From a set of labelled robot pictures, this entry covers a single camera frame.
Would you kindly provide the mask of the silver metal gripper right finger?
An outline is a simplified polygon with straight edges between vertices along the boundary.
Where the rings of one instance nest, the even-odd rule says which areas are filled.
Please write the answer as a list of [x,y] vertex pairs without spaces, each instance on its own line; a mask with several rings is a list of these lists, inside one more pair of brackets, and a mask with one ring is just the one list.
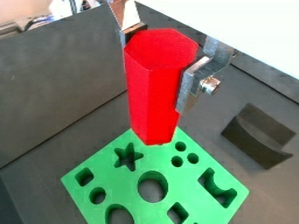
[[174,109],[182,114],[201,93],[214,95],[220,88],[216,73],[229,64],[234,49],[212,37],[205,38],[202,56],[184,69]]

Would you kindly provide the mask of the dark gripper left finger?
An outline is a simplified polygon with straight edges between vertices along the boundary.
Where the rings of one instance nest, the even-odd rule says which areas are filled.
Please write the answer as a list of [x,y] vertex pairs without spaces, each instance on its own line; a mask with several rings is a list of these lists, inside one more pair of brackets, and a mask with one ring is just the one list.
[[129,26],[128,28],[118,27],[118,40],[121,47],[125,47],[128,41],[134,36],[134,34],[146,29],[146,24],[138,22],[137,24]]

